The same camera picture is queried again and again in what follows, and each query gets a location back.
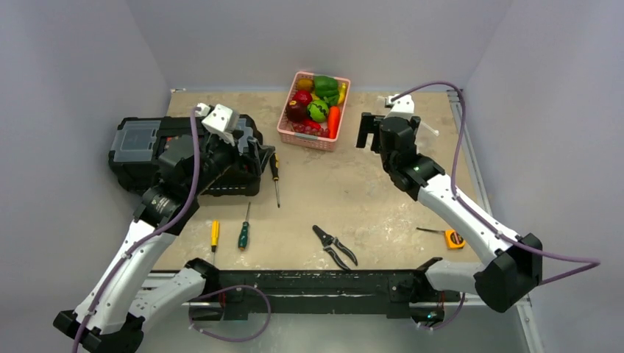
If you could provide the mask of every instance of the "orange carrot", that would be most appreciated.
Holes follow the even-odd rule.
[[[336,138],[338,134],[338,123],[340,122],[340,108],[331,107],[327,116],[327,128],[330,130],[330,138]]]

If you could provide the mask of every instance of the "pliers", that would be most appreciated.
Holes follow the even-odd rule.
[[[338,238],[327,234],[323,229],[320,229],[319,226],[312,226],[312,230],[321,240],[321,243],[323,244],[323,250],[325,250],[333,258],[339,268],[342,268],[345,271],[351,271],[351,268],[345,265],[340,257],[338,257],[338,254],[336,254],[336,250],[331,247],[331,244],[335,244],[336,247],[340,249],[340,251],[343,252],[345,255],[347,255],[356,266],[358,265],[358,259],[355,258],[355,254],[353,254],[353,252],[349,250],[349,248],[342,245]]]

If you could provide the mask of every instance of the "table surface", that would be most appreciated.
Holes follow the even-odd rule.
[[[351,93],[338,146],[334,152],[325,152],[281,143],[276,126],[286,92],[173,93],[167,112],[170,116],[188,117],[191,107],[204,102],[221,103],[255,120],[264,143],[276,146],[280,156],[282,207],[277,208],[269,168],[256,196],[200,196],[201,207],[155,269],[179,270],[195,257],[211,261],[210,228],[214,219],[220,222],[215,260],[220,269],[338,269],[312,231],[314,224],[355,253],[357,267],[338,252],[354,269],[417,268],[432,257],[478,261],[468,245],[461,250],[449,250],[441,235],[416,230],[447,229],[448,225],[393,186],[381,168],[379,155],[355,148],[361,113],[385,115],[388,110],[378,97],[388,94]],[[435,137],[420,129],[419,151],[450,173],[458,135],[446,93],[416,93],[414,102],[416,115],[440,131],[440,136]],[[475,199],[463,154],[457,183]],[[238,234],[248,202],[252,202],[249,244],[241,252],[237,247]]]

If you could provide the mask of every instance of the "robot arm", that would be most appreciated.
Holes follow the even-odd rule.
[[[532,234],[520,237],[458,190],[458,195],[497,231],[468,212],[454,197],[444,169],[416,151],[420,118],[413,116],[411,97],[394,102],[387,99],[386,104],[391,105],[391,111],[385,117],[362,113],[356,147],[365,147],[368,134],[372,134],[371,150],[380,154],[383,169],[394,185],[442,217],[481,260],[476,264],[438,261],[425,272],[429,284],[435,290],[476,293],[493,310],[506,311],[540,283],[542,257],[506,243],[499,234],[535,249],[541,250],[542,243]]]
[[[239,135],[235,130],[238,113],[220,104],[215,107],[200,104],[198,108],[199,115],[206,116],[202,125],[209,134],[200,142],[199,182],[187,212],[166,232],[132,249],[141,239],[178,215],[191,193],[193,138],[183,135],[169,141],[166,150],[158,157],[160,180],[143,194],[124,242],[96,287],[76,310],[62,311],[54,320],[56,328],[75,338],[81,323],[88,318],[79,341],[90,352],[134,352],[143,334],[159,318],[181,303],[212,289],[208,288],[205,278],[207,271],[203,271],[209,264],[188,264],[166,284],[145,297],[136,297],[158,258],[199,208],[196,196],[241,158],[236,143]],[[90,312],[101,286],[104,291],[95,310]]]

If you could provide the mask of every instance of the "screwdriver handle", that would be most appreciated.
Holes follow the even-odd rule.
[[[241,229],[241,234],[238,236],[238,248],[242,251],[247,247],[247,241],[249,240],[249,222],[243,222],[243,229]]]
[[[210,247],[212,252],[216,251],[216,246],[219,244],[219,221],[213,221],[212,234],[210,235]]]
[[[273,180],[279,180],[280,175],[278,172],[280,169],[280,158],[277,156],[277,153],[274,153],[271,158],[269,158],[269,164],[271,166],[271,174],[273,174]]]

